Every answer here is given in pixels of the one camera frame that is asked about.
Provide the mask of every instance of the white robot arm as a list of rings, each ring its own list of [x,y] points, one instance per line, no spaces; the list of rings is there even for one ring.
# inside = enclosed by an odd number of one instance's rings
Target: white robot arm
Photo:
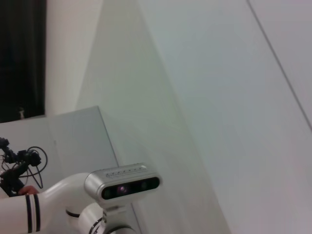
[[[38,232],[64,209],[81,234],[134,234],[125,205],[160,184],[158,173],[143,163],[76,174],[41,194],[0,199],[0,233]]]

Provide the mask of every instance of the depth camera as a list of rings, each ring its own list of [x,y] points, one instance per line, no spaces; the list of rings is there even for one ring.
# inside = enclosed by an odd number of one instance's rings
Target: depth camera
[[[151,166],[138,163],[92,172],[84,187],[98,204],[108,206],[132,202],[160,184],[161,178]]]

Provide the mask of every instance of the camera lens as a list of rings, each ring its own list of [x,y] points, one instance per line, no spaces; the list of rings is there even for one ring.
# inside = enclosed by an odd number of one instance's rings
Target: camera lens
[[[117,188],[117,194],[118,195],[125,195],[125,194],[127,194],[127,192],[128,192],[128,187],[127,186],[119,186],[118,188]]]

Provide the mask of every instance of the black curtain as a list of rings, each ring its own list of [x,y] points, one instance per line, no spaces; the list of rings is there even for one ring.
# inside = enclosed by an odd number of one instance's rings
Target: black curtain
[[[44,114],[45,29],[46,0],[0,0],[1,122]]]

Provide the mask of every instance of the hand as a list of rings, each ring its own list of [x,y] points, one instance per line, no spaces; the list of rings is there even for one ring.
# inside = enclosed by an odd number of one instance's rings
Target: hand
[[[19,195],[38,194],[39,191],[34,186],[25,186],[19,190]]]

